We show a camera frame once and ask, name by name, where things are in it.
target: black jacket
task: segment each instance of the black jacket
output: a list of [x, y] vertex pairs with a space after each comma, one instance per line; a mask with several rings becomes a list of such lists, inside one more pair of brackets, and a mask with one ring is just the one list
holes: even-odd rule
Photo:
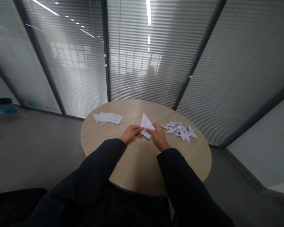
[[[158, 198], [108, 182], [124, 148], [120, 139], [104, 141], [15, 226], [171, 226]], [[157, 160], [179, 226], [233, 226], [177, 149], [165, 150]]]

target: white paper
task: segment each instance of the white paper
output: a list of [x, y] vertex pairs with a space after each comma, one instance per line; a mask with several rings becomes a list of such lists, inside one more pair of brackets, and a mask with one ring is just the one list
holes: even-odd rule
[[[154, 126], [152, 125], [152, 123], [150, 122], [150, 120], [148, 119], [148, 117], [146, 116], [145, 113], [143, 113], [143, 117], [142, 117], [142, 122], [141, 122], [141, 127], [144, 128], [148, 128], [152, 131], [155, 131], [156, 129], [154, 128]], [[143, 136], [145, 136], [147, 139], [151, 138], [151, 134], [147, 133], [145, 130], [141, 131], [141, 134]]]
[[114, 124], [120, 124], [122, 118], [123, 117], [121, 115], [110, 113], [110, 114], [107, 115], [105, 121], [110, 122], [110, 123], [114, 123]]
[[162, 125], [162, 127], [166, 129], [166, 133], [181, 137], [183, 141], [187, 140], [187, 142], [190, 142], [190, 137], [198, 139], [197, 135], [193, 132], [194, 129], [190, 125], [187, 125], [186, 122], [182, 124], [182, 122], [171, 121], [168, 124]]
[[100, 123], [102, 125], [105, 122], [120, 124], [123, 117], [115, 113], [97, 113], [94, 114], [94, 118], [96, 119], [97, 123]]

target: blue bin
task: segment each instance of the blue bin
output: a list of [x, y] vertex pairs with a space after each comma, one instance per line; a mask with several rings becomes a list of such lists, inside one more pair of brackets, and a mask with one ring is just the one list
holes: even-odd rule
[[17, 110], [10, 98], [0, 99], [0, 113], [1, 114], [11, 114], [16, 111]]

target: gray floor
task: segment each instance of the gray floor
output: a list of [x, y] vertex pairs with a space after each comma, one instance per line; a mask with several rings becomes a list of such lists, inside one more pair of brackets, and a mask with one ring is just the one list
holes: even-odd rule
[[[84, 160], [83, 121], [27, 109], [0, 115], [0, 192], [50, 190]], [[284, 204], [262, 195], [220, 150], [205, 185], [236, 226], [284, 226]]]

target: round table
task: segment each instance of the round table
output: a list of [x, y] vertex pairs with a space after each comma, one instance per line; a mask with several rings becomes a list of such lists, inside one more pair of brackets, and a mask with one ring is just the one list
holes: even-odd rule
[[[93, 114], [115, 113], [123, 116], [119, 125], [97, 124]], [[195, 129], [198, 139], [190, 137], [190, 143], [181, 137], [165, 134], [172, 148], [177, 148], [197, 176], [204, 181], [211, 169], [211, 152], [207, 141], [197, 127], [180, 113], [163, 105], [144, 100], [117, 100], [93, 110], [83, 122], [81, 142], [86, 156], [95, 151], [106, 139], [119, 138], [129, 125], [141, 125], [145, 113], [151, 122], [164, 125], [170, 121], [187, 122]], [[146, 137], [135, 137], [127, 146], [112, 172], [109, 181], [128, 191], [151, 196], [167, 196], [165, 183], [157, 161], [159, 150]]]

